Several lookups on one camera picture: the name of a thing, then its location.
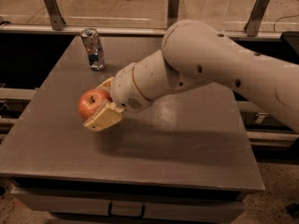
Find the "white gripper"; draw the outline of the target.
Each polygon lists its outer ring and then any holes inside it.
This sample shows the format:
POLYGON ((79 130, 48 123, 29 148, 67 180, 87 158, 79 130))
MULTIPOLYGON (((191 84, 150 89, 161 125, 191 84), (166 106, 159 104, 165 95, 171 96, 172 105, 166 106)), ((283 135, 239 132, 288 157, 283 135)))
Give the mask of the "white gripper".
POLYGON ((135 63, 122 68, 115 77, 110 77, 96 87, 110 93, 113 102, 106 102, 83 122, 83 126, 93 132, 100 132, 122 121, 125 111, 137 113, 152 106, 152 101, 145 98, 134 81, 135 63))

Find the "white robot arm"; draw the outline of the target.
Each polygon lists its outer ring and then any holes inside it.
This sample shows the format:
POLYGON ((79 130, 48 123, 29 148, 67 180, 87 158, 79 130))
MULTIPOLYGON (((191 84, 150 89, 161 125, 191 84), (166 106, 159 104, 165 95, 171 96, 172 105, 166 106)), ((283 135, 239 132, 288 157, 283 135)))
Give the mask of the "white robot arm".
POLYGON ((299 132, 299 65, 243 49, 214 28, 193 20, 178 21, 164 34, 162 47, 130 63, 99 88, 110 98, 92 102, 83 122, 99 132, 168 94, 221 84, 299 132))

